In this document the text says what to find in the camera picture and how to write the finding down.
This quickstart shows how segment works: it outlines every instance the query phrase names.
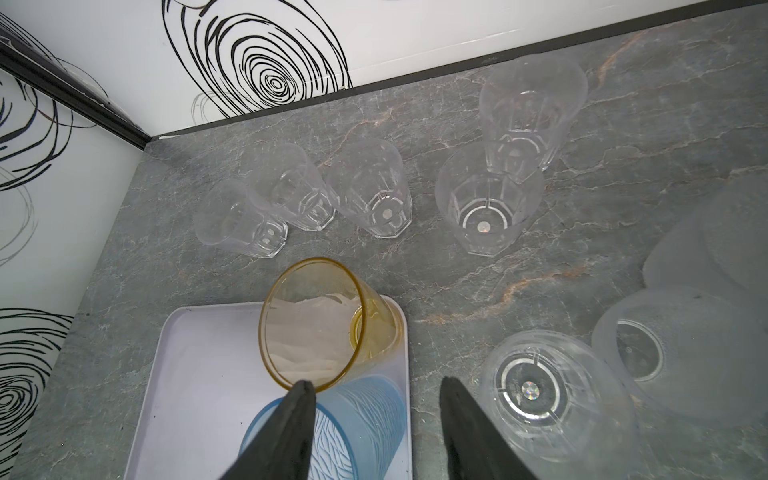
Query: tray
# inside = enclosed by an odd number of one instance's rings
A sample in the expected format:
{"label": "tray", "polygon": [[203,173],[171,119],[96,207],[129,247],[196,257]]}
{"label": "tray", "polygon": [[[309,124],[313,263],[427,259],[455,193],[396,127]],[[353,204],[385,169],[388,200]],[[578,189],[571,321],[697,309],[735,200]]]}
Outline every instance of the tray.
{"label": "tray", "polygon": [[[405,314],[394,300],[382,296]],[[217,480],[235,461],[253,417],[286,394],[259,354],[262,302],[187,306],[165,321],[141,406],[126,480]],[[402,351],[376,368],[411,399],[408,332]],[[412,478],[411,418],[384,477]]]}

